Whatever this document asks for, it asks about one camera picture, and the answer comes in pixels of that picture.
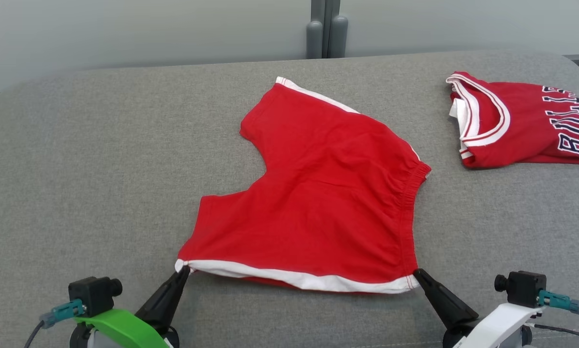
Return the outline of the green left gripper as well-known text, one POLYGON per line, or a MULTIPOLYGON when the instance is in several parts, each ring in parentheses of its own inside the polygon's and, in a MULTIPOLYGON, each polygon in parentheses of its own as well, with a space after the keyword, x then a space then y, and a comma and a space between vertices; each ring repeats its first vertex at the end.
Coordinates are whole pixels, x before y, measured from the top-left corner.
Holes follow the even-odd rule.
POLYGON ((75 317, 79 324, 92 326, 86 348, 171 348, 161 337, 171 328, 190 267, 174 272, 134 314, 112 309, 90 318, 75 317))

